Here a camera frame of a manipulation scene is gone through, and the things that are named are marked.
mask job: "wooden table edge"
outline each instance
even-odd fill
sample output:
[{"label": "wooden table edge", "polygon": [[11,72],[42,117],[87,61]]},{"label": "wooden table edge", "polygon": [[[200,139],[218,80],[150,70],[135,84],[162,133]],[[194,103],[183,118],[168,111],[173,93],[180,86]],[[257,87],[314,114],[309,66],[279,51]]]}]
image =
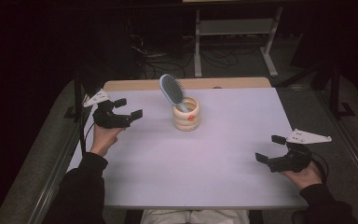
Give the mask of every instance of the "wooden table edge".
[{"label": "wooden table edge", "polygon": [[[178,79],[183,89],[239,89],[271,88],[266,77],[218,77]],[[159,90],[158,79],[148,80],[114,80],[103,86],[104,91],[152,91]]]}]

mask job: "black sleeve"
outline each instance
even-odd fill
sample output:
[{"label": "black sleeve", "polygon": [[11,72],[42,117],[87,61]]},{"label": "black sleeve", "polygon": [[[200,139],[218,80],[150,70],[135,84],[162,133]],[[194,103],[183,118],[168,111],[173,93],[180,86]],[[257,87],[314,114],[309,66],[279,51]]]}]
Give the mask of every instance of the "black sleeve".
[{"label": "black sleeve", "polygon": [[104,223],[102,174],[106,165],[103,157],[86,153],[79,167],[62,179],[43,223]]},{"label": "black sleeve", "polygon": [[300,195],[307,201],[307,224],[358,224],[352,214],[351,206],[336,201],[326,185],[316,184],[300,191]]}]

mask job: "white pants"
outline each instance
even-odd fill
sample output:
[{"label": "white pants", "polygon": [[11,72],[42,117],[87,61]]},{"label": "white pants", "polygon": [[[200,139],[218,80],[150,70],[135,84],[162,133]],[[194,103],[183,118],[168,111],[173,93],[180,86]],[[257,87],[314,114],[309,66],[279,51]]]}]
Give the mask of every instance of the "white pants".
[{"label": "white pants", "polygon": [[248,210],[144,210],[141,224],[249,224]]}]

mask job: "black clamp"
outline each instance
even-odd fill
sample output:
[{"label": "black clamp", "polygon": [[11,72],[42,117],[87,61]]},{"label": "black clamp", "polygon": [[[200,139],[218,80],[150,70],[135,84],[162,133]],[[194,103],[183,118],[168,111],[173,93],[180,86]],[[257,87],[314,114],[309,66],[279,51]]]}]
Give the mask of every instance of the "black clamp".
[{"label": "black clamp", "polygon": [[286,142],[284,137],[278,135],[272,135],[271,140],[274,143],[286,145],[289,150],[286,155],[272,159],[265,155],[255,153],[255,159],[266,164],[272,173],[282,171],[293,171],[298,173],[310,165],[310,162],[312,161],[312,153],[306,146]]},{"label": "black clamp", "polygon": [[130,127],[134,120],[140,119],[144,114],[142,109],[134,111],[130,115],[117,115],[113,113],[113,108],[118,108],[126,104],[127,100],[125,98],[114,102],[108,100],[98,103],[98,108],[92,114],[94,122],[98,126],[107,129]]}]

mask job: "orange sticker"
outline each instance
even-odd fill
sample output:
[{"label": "orange sticker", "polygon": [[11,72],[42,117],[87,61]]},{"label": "orange sticker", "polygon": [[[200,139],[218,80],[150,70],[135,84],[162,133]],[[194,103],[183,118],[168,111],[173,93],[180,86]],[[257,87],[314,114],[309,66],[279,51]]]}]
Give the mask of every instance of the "orange sticker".
[{"label": "orange sticker", "polygon": [[196,117],[196,116],[194,116],[194,115],[189,115],[189,116],[188,116],[188,120],[193,120],[195,117]]}]

